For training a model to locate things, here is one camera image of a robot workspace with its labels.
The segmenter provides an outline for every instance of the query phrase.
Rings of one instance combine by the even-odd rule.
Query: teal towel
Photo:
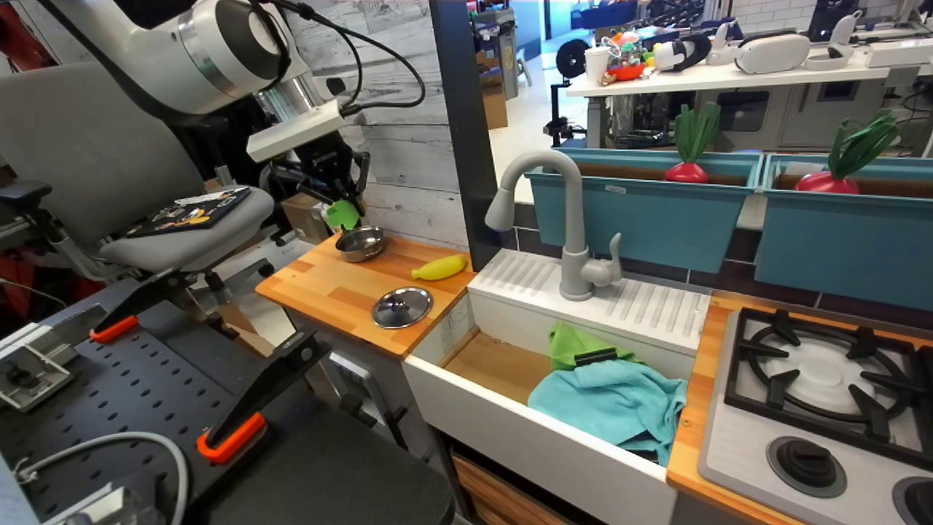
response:
[[[635,363],[554,371],[528,396],[531,409],[621,450],[652,455],[659,463],[671,457],[683,402],[683,380],[668,380]]]

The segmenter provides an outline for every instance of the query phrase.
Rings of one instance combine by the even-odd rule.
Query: yellow banana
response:
[[[431,261],[420,269],[410,271],[410,280],[445,280],[454,277],[466,269],[466,256],[464,255],[451,255],[451,256],[439,256]]]

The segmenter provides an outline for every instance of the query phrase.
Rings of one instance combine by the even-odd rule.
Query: floor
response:
[[[490,131],[490,148],[496,176],[518,156],[531,148],[552,148],[552,138],[543,131],[552,121],[552,84],[560,81],[554,70],[554,55],[535,55],[528,64],[528,78],[518,78],[518,97],[508,100],[508,129]],[[560,113],[570,121],[570,126],[585,126],[585,100],[560,94]],[[531,183],[521,179],[517,186],[517,202],[531,202]]]

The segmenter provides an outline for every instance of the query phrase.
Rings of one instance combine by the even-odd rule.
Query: white robotic arm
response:
[[[275,4],[194,0],[167,21],[135,21],[123,0],[37,0],[148,113],[207,118],[256,97],[276,126],[251,135],[269,160],[342,126],[336,100],[307,84],[307,64]]]

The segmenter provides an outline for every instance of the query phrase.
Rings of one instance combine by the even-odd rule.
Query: gray faucet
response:
[[[528,170],[554,170],[566,182],[566,226],[562,226],[562,280],[560,296],[568,301],[585,301],[592,299],[592,285],[608,285],[621,277],[619,265],[619,233],[608,243],[611,261],[589,261],[585,246],[585,226],[584,226],[584,176],[578,163],[557,153],[557,148],[538,148],[518,156],[502,176],[499,194],[487,211],[487,229],[493,231],[509,231],[517,221],[517,183]]]

